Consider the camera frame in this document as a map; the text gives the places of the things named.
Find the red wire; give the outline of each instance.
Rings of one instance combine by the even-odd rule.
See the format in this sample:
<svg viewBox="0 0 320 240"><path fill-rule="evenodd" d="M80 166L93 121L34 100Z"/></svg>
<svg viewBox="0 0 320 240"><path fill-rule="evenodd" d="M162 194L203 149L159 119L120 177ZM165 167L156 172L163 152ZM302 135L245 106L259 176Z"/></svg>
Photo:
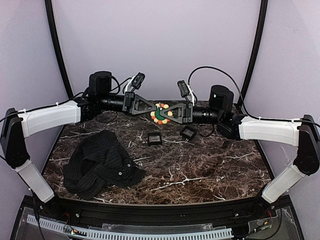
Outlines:
<svg viewBox="0 0 320 240"><path fill-rule="evenodd" d="M271 214L271 212L270 212L270 211L268 211L267 213L268 213L268 214L269 214L269 216L270 216L271 224L273 224L273 223L274 223L274 220L273 220L273 218L272 218L272 214Z"/></svg>

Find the black cloth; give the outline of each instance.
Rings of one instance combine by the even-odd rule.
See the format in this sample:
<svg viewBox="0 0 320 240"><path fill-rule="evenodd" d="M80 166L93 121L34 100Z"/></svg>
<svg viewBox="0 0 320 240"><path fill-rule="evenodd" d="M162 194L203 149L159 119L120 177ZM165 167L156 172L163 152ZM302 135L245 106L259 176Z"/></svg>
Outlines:
<svg viewBox="0 0 320 240"><path fill-rule="evenodd" d="M126 188L140 183L146 173L130 158L116 134L108 130L79 143L62 172L64 187L85 200L105 186Z"/></svg>

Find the black curved frame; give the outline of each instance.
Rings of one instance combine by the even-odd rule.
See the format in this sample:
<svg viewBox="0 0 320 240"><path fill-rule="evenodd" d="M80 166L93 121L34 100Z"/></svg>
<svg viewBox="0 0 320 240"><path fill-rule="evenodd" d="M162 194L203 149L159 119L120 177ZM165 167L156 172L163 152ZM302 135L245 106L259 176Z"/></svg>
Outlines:
<svg viewBox="0 0 320 240"><path fill-rule="evenodd" d="M256 31L255 31L255 37L253 41L253 46L252 46L252 52L248 64L248 68L246 70L245 78L243 81L242 89L241 89L241 95L243 99L245 99L249 84L251 81L252 74L254 72L257 56L258 56L258 51L260 47L260 42L262 38L262 33L264 30L264 25L265 25L265 20L266 20L266 14L267 14L267 6L268 6L268 0L261 0L260 4L260 12L259 12L259 17L258 17L258 23L256 26ZM241 98L239 97L237 105L241 108L243 102Z"/></svg>
<svg viewBox="0 0 320 240"><path fill-rule="evenodd" d="M52 7L52 1L51 0L44 0L45 3L45 10L46 10L46 16L48 18L48 25L50 29L50 34L51 34L51 39L52 39L52 44L55 52L55 57L56 61L59 66L60 74L62 77L62 81L64 84L64 88L66 91L66 94L68 98L72 98L74 96L71 85L69 82L64 58L62 56L61 48L60 48L60 43L59 43L59 38L58 38L58 33L57 33L57 27L56 27L56 22L55 22L55 15L54 15L54 10Z"/></svg>

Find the lavender wall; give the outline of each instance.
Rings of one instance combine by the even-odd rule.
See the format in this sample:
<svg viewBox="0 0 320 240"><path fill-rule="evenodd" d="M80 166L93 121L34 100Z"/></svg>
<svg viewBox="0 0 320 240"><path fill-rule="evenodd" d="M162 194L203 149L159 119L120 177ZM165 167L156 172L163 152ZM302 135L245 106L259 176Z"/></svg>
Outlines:
<svg viewBox="0 0 320 240"><path fill-rule="evenodd" d="M44 1L11 0L0 4L0 116L11 107L29 109L65 100ZM39 170L59 130L26 139L27 150ZM29 191L1 159L0 183L0 239L10 239L19 206Z"/></svg>
<svg viewBox="0 0 320 240"><path fill-rule="evenodd" d="M241 85L254 41L260 1L54 0L61 48L75 93L89 75L109 70L119 80L146 74L140 95L180 99L177 81L202 65L230 73ZM232 82L205 69L191 85L201 100L211 85Z"/></svg>
<svg viewBox="0 0 320 240"><path fill-rule="evenodd" d="M318 0L269 1L262 42L248 89L251 114L320 123L320 4ZM296 156L285 144L262 142L277 175ZM319 239L320 172L289 192L306 240Z"/></svg>

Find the black cable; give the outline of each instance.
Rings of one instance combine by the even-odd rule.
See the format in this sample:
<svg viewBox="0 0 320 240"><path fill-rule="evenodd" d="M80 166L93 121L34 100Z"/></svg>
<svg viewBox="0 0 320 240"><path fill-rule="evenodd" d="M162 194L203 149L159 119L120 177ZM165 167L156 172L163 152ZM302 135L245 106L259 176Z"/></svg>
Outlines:
<svg viewBox="0 0 320 240"><path fill-rule="evenodd" d="M280 217L280 221L279 221L278 228L271 236L268 236L267 238L246 238L245 240L268 240L268 239L273 238L279 232L279 230L281 228L282 218L283 218L282 208L280 208L280 216L279 217Z"/></svg>
<svg viewBox="0 0 320 240"><path fill-rule="evenodd" d="M262 121L292 122L291 119L262 118L262 117L257 117L257 116L251 115L251 114L248 112L247 108L246 108L244 98L243 98L243 96L242 96L242 94L241 94L240 88L239 88L238 84L236 83L236 81L235 81L235 80L232 78L232 76L230 76L228 73L226 73L225 71L223 71L223 70L221 70L221 69L219 69L219 68L217 68L217 67L214 67L214 66L200 66L200 67L197 67L197 68L196 68L195 70L193 70L193 71L190 73L190 75L189 75L189 78L188 78L188 85L189 85L189 86L190 86L191 76L192 76L197 70L200 70L200 69L213 69L213 70L219 71L219 72L223 73L224 75L228 76L228 77L232 80L232 82L234 83L234 85L235 85L235 87L236 87L236 89L237 89L237 91L238 91L238 93L239 93L239 97L241 98L242 105L243 105L243 109L244 109L245 113L246 113L249 117L251 117L251 118L253 118L253 119L257 119L257 120L262 120ZM301 120L293 120L293 122L294 122L294 123L309 123L309 124L316 125L317 127L320 128L320 125L317 124L317 123L314 122L314 121L306 121L306 120L304 120L304 119L301 119Z"/></svg>
<svg viewBox="0 0 320 240"><path fill-rule="evenodd" d="M111 76L111 78L116 82L116 88L118 88L118 91L116 92L116 95L117 95L118 93L120 93L120 90L121 90L119 81L118 81L114 76Z"/></svg>
<svg viewBox="0 0 320 240"><path fill-rule="evenodd" d="M215 128L213 128L212 131L209 132L207 135L203 135L203 134L199 131L199 125L200 125L200 124L197 124L195 127L196 127L197 133L198 133L201 137L208 138L208 137L210 137L210 136L215 132Z"/></svg>
<svg viewBox="0 0 320 240"><path fill-rule="evenodd" d="M41 238L42 238L42 240L45 240L44 233L42 232L42 229L41 229L41 226L40 226L40 214L39 214L39 208L38 208L38 206L36 204L35 196L36 196L36 194L34 193L34 191L32 191L32 198L33 198L33 205L34 205L33 206L34 217L35 217L35 220L37 222Z"/></svg>
<svg viewBox="0 0 320 240"><path fill-rule="evenodd" d="M39 232L40 232L40 235L41 235L41 238L42 238L42 240L46 240L45 239L45 236L44 236L44 233L42 232L42 229L41 229L41 227L40 227L40 222L37 220L37 223L38 223L38 228L39 228Z"/></svg>
<svg viewBox="0 0 320 240"><path fill-rule="evenodd" d="M109 123L113 122L114 120L116 120L116 118L118 117L118 113L115 112L115 117L112 118L110 121L100 121L100 120L98 120L97 117L98 117L98 116L95 116L95 120L96 120L97 122L99 122L99 123L101 123L101 124L109 124Z"/></svg>

